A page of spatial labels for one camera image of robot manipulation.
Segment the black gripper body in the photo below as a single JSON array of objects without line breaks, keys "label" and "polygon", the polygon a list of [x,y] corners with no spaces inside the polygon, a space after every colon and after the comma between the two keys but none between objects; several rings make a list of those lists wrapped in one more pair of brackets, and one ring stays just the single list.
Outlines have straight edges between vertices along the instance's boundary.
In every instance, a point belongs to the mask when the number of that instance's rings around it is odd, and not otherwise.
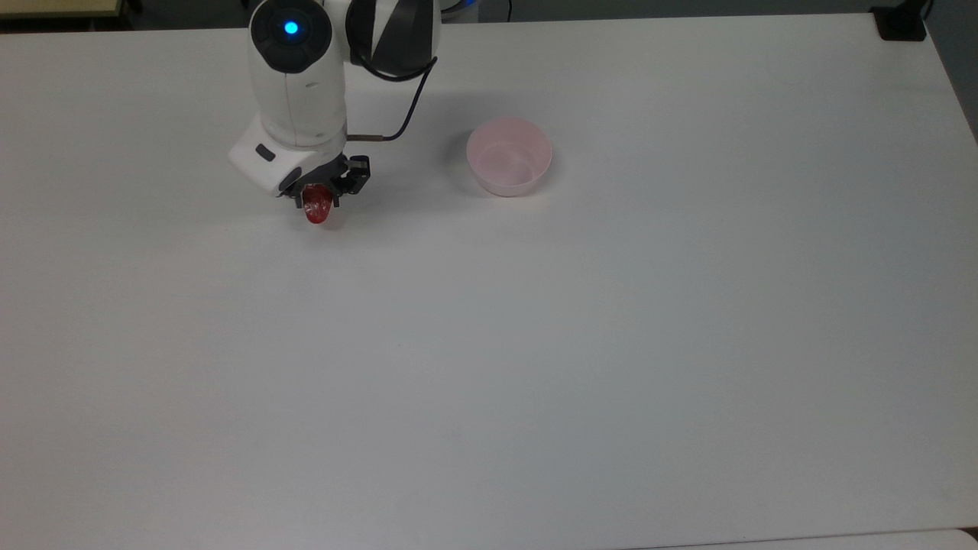
[{"label": "black gripper body", "polygon": [[331,187],[343,190],[343,196],[357,195],[371,178],[371,160],[366,154],[346,157],[339,154],[335,159],[314,170],[296,168],[284,178],[284,195],[293,199],[297,192],[307,187],[321,187],[331,202]]}]

